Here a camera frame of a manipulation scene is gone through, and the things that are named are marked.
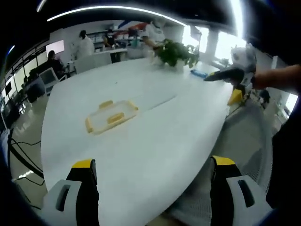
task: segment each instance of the green plant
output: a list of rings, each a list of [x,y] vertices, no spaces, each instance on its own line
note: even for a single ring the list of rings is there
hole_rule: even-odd
[[[192,68],[198,62],[198,55],[193,54],[194,49],[192,45],[184,46],[182,43],[165,39],[163,45],[158,48],[158,56],[171,67],[174,67],[178,60],[182,60],[184,65]]]

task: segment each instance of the ceiling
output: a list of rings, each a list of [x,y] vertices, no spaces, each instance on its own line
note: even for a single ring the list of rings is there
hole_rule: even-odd
[[[296,7],[281,0],[241,0],[245,39],[263,52],[279,55],[289,64],[300,62],[301,16]],[[176,18],[201,19],[227,25],[233,30],[234,17],[228,0],[47,0],[42,10],[36,8],[40,0],[6,1],[0,12],[3,44],[0,46],[0,59],[11,46],[6,69],[29,48],[47,39],[49,33],[59,28],[97,20],[134,19],[148,21],[149,15],[126,12],[117,9],[91,10],[63,16],[51,22],[46,20],[57,14],[86,6],[122,5],[137,6]]]

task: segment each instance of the plastic container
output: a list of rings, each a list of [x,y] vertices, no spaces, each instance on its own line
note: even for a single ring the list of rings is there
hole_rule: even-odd
[[[109,100],[103,102],[96,112],[86,118],[87,132],[95,135],[101,134],[135,117],[137,112],[138,107],[131,101],[123,100],[113,103],[112,100]]]

